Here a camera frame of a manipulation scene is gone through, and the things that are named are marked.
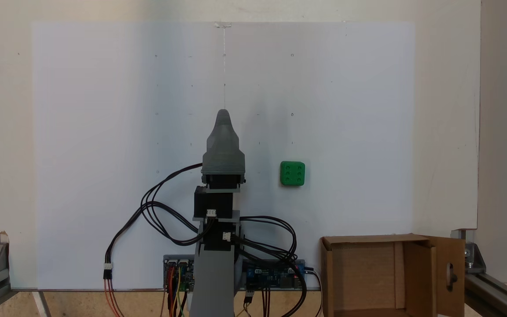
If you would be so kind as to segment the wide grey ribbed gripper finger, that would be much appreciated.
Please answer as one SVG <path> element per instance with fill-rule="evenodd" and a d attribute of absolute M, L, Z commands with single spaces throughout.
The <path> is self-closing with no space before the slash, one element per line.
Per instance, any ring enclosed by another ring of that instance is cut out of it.
<path fill-rule="evenodd" d="M 213 130 L 207 138 L 208 155 L 236 155 L 240 153 L 239 138 L 227 110 L 219 110 Z"/>

